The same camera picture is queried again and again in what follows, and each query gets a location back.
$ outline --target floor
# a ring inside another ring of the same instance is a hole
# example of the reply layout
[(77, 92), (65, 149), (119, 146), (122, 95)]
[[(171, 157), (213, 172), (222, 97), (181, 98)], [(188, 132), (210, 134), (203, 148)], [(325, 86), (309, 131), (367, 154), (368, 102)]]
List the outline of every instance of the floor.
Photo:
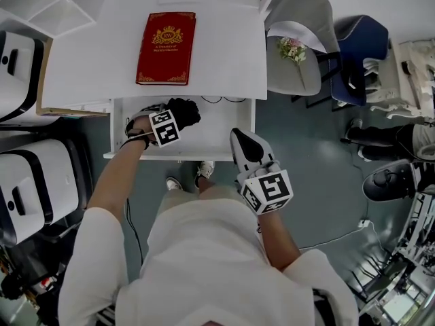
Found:
[[(410, 199), (367, 203), (363, 196), (363, 174), (366, 176), (383, 163), (364, 162), (357, 156), (355, 145), (339, 141), (353, 117), (362, 118), (365, 126), (381, 128), (406, 122), (400, 117), (387, 120), (382, 113), (359, 108), (333, 113), (330, 101), (306, 109), (304, 99), (291, 103), (289, 96), (275, 93), (269, 93), (267, 101), (257, 101), (256, 132), (271, 144), (292, 183), (294, 198), (281, 215), (299, 247), (316, 245), (356, 230), (367, 204), (368, 217), (385, 247), (394, 247), (406, 221)], [(67, 125), (86, 135), (96, 182), (107, 163), (103, 154), (110, 150), (109, 118), (68, 120)], [(164, 180), (168, 176), (179, 177), (186, 187), (192, 187), (194, 168), (191, 162), (140, 162), (130, 205), (144, 254), (147, 236), (166, 191)], [(218, 162), (212, 179), (231, 184), (236, 174), (233, 163)], [(140, 270), (137, 243), (128, 224), (124, 222), (122, 227), (128, 274), (134, 279)], [(351, 281), (351, 270), (358, 267), (364, 255), (381, 253), (371, 226), (319, 248), (348, 281)]]

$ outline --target book cover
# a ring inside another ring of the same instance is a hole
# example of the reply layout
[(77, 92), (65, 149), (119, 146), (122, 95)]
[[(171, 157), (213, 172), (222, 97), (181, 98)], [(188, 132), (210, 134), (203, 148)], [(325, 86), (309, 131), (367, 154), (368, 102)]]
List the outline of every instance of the book cover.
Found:
[(137, 84), (188, 84), (195, 24), (193, 12), (150, 14), (139, 53)]

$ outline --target small bouquet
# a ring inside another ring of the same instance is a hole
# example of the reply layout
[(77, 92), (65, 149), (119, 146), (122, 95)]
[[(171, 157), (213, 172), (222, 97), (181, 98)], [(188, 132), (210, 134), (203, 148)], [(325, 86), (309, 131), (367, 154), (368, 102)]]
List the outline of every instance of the small bouquet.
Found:
[(289, 58), (293, 60), (297, 65), (305, 59), (306, 45), (296, 39), (290, 39), (289, 37), (283, 37), (277, 42), (279, 53), (282, 59)]

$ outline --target shoe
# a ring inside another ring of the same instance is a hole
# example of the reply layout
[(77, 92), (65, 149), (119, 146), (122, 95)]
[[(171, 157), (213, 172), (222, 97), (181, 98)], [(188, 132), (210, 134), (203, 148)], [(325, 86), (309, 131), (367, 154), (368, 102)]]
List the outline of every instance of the shoe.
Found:
[(368, 158), (365, 158), (364, 155), (362, 154), (362, 149), (364, 148), (364, 146), (359, 146), (358, 147), (358, 155), (359, 157), (361, 157), (365, 162), (372, 162), (372, 160), (369, 160)]
[(352, 129), (352, 128), (359, 128), (359, 129), (361, 129), (362, 128), (362, 120), (360, 119), (360, 118), (353, 118), (348, 124), (347, 124), (347, 127), (346, 127), (346, 134), (345, 134), (345, 138), (347, 139), (347, 140), (349, 140), (349, 137), (347, 136), (348, 134), (349, 134), (349, 131)]
[(175, 177), (168, 177), (166, 179), (166, 187), (168, 188), (168, 191), (171, 191), (172, 189), (180, 189), (183, 191), (181, 183)]
[(204, 177), (206, 179), (210, 179), (211, 174), (215, 170), (215, 162), (213, 160), (205, 160), (201, 162), (201, 165), (198, 167), (198, 172), (195, 176), (195, 187), (199, 188), (198, 179), (199, 177)]

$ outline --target white drawer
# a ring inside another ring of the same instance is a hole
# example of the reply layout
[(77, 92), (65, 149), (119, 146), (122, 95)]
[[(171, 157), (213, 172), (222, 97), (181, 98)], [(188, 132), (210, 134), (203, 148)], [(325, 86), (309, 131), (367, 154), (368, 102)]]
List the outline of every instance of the white drawer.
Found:
[[(185, 127), (181, 132), (181, 140), (163, 147), (150, 146), (142, 160), (220, 160), (232, 161), (230, 147), (230, 131), (233, 128), (255, 130), (256, 102), (246, 99), (242, 103), (231, 103), (224, 98), (211, 104), (200, 96), (183, 97), (198, 105), (201, 121), (193, 126)], [(111, 151), (104, 158), (113, 158), (126, 140), (124, 133), (128, 117), (144, 107), (165, 102), (169, 97), (143, 96), (139, 98), (119, 98), (112, 100), (110, 117)], [(207, 97), (209, 101), (216, 98)]]

